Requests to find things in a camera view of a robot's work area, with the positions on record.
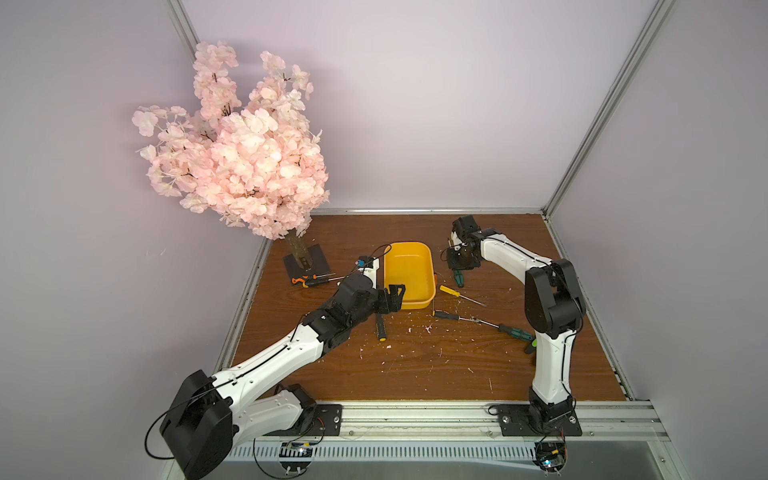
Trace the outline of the black yellow dotted screwdriver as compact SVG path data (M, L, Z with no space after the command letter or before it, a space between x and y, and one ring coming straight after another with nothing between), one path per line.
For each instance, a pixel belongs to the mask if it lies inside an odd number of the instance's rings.
M376 314L375 325L378 340L380 342L385 342L387 340L387 330L384 316L381 313Z

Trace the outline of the yellow handled flathead screwdriver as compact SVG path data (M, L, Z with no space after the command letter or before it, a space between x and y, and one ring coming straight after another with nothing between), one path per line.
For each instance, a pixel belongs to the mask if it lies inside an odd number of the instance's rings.
M452 289L452 288L450 288L450 287L448 287L446 285L440 285L438 287L438 290L440 292L445 293L447 295L450 295L452 297L463 299L463 300L469 301L471 303L474 303L476 305L479 305L479 306L482 306L482 307L486 307L485 303L480 302L478 300L475 300L473 298L470 298L469 296L467 296L467 295L465 295L465 294L463 294L463 293L461 293L461 292L459 292L459 291L457 291L455 289Z

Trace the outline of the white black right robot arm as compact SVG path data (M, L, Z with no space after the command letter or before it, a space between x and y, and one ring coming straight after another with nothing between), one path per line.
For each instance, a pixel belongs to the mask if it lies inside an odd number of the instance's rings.
M534 428L544 432L555 422L568 420L575 409L572 353L585 316L575 267L566 259L535 254L493 228L482 229L471 215L454 220L448 266L472 270L484 261L496 264L524 285L525 316L536 341L530 415Z

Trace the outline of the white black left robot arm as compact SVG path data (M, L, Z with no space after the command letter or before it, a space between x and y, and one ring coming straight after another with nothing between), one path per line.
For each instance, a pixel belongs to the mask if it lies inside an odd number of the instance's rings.
M272 396L267 391L342 345L370 316L399 312L406 291L403 284L377 288L368 276L353 272L260 353L212 375L202 370L188 375L153 424L183 476L204 478L243 442L293 428L306 432L313 400L296 385Z

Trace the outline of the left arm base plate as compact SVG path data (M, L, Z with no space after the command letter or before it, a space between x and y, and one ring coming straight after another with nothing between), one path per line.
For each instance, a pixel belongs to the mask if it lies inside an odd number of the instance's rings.
M343 419L341 404L318 404L302 412L298 420L287 429L275 430L266 434L267 437L301 437L301 436L330 436L340 435Z

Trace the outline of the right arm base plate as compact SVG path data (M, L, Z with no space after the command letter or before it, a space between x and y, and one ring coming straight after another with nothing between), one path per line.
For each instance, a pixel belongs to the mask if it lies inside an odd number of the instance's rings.
M505 437L580 437L583 435L573 410L540 408L533 404L492 404L487 412L494 416Z

